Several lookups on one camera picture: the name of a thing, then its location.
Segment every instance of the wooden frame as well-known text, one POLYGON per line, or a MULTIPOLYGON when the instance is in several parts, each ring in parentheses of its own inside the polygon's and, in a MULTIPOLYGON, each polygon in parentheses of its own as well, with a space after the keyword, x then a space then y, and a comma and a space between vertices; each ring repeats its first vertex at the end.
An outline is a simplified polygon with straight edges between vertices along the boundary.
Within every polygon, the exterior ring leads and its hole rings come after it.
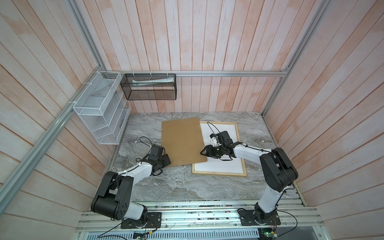
MULTIPOLYGON (((235 122, 211 122, 212 124, 228 124, 228 125, 235 125, 236 129, 236 135, 237 140, 240 141, 240 135, 237 128, 237 123, 235 122)), ((232 177, 246 177, 247 171, 245 169, 245 162, 244 159, 241 159, 242 166, 243 166, 243 173, 230 173, 230 172, 202 172, 202 171, 195 171, 195 164, 192 164, 192 174, 201 174, 201 175, 217 175, 217 176, 232 176, 232 177)))

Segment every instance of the brown cardboard sheet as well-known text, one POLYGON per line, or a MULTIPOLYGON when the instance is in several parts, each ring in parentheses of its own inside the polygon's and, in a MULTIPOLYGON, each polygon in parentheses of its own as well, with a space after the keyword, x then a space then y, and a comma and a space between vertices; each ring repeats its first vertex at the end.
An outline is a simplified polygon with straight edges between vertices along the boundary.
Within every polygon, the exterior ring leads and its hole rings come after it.
POLYGON ((207 162, 207 157, 200 155, 205 145, 199 118, 162 122, 161 145, 171 161, 168 167, 207 162))

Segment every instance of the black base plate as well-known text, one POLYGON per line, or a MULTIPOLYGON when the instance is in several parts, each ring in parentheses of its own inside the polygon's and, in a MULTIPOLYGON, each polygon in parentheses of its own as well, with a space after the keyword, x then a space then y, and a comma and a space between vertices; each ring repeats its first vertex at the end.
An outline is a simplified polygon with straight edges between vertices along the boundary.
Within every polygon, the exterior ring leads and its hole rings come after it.
MULTIPOLYGON (((254 210, 239 210, 243 217, 243 219, 240 217, 241 225, 242 226, 257 226, 259 225, 255 221, 255 217, 253 216, 253 211, 254 210)), ((281 225, 280 218, 278 217, 277 211, 274 210, 272 213, 272 216, 267 219, 267 224, 266 225, 281 225)))
MULTIPOLYGON (((147 228, 153 228, 152 225, 155 228, 160 228, 161 227, 161 212, 149 212, 147 216, 147 222, 148 222, 148 227, 147 228)), ((130 219, 126 219, 122 224, 121 224, 122 229, 130 229, 130 228, 137 228, 133 222, 130 219)))

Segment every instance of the tiered wire organizer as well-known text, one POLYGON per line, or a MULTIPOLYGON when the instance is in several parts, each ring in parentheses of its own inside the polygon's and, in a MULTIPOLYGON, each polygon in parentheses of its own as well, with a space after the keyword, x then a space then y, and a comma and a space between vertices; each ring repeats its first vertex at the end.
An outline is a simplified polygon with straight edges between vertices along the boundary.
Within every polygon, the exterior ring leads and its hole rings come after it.
POLYGON ((118 72, 98 72, 73 106, 99 144, 119 144, 131 112, 123 92, 115 93, 120 82, 118 72))

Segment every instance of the black mounting plate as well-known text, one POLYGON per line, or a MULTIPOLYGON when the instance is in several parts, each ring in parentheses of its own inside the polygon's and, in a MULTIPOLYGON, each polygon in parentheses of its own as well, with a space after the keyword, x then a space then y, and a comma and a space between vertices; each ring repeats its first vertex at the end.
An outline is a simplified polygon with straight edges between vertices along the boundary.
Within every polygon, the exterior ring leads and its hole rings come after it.
MULTIPOLYGON (((155 228, 161 227, 161 212, 149 212, 147 216, 147 228, 153 228, 152 225, 155 228)), ((130 219, 126 219, 121 224, 121 229, 130 229, 130 228, 137 228, 134 223, 130 219)))
MULTIPOLYGON (((241 215, 245 216, 243 217, 243 219, 242 217, 240 217, 242 226, 260 225, 255 221, 255 217, 253 216, 254 210, 239 210, 239 212, 241 213, 241 215)), ((269 222, 270 224, 267 223, 266 225, 275 225, 275 221, 276 221, 276 225, 281 225, 280 218, 279 218, 279 215, 277 214, 276 209, 273 211, 271 217, 267 219, 267 222, 269 222)))

